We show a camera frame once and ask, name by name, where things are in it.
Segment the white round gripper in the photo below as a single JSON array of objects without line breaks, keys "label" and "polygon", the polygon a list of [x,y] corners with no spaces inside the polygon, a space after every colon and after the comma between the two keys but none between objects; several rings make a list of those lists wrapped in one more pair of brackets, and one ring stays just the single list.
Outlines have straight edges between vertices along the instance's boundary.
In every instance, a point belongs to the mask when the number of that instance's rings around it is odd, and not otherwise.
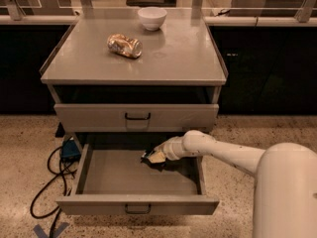
[{"label": "white round gripper", "polygon": [[166,158],[171,161],[180,160],[185,157],[185,154],[182,138],[173,137],[154,147],[154,152],[148,155],[148,160],[152,164],[160,164],[164,163]]}]

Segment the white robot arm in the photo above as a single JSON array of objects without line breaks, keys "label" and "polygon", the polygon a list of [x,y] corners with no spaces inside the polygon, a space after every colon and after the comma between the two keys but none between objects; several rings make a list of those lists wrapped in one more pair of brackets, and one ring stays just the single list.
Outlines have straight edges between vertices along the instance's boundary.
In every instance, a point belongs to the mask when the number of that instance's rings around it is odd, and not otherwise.
[{"label": "white robot arm", "polygon": [[317,238],[315,152],[293,143],[251,148],[191,130],[144,154],[152,164],[202,156],[212,156],[255,178],[253,238]]}]

